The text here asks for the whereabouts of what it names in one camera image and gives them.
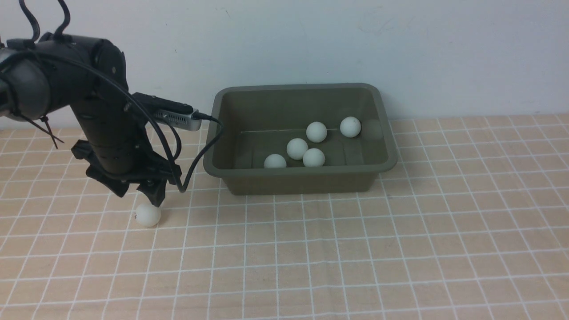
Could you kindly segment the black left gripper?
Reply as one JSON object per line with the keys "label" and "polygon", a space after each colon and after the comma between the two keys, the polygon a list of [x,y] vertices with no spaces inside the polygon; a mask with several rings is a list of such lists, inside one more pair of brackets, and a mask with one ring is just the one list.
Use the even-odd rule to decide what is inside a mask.
{"label": "black left gripper", "polygon": [[175,184],[181,168],[154,151],[148,138],[126,140],[112,147],[93,146],[78,140],[71,148],[73,156],[89,163],[87,176],[122,198],[130,184],[138,184],[151,205],[159,208],[165,199],[167,184]]}

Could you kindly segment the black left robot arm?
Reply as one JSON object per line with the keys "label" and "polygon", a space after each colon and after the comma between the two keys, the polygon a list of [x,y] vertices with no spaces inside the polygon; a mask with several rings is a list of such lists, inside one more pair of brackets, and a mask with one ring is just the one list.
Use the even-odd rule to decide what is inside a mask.
{"label": "black left robot arm", "polygon": [[35,44],[8,40],[1,48],[1,115],[32,122],[66,106],[86,137],[71,152],[88,162],[87,177],[120,198],[137,184],[160,207],[181,169],[152,149],[145,126],[157,124],[158,112],[191,113],[192,107],[130,94],[124,53],[106,39],[45,34]]}

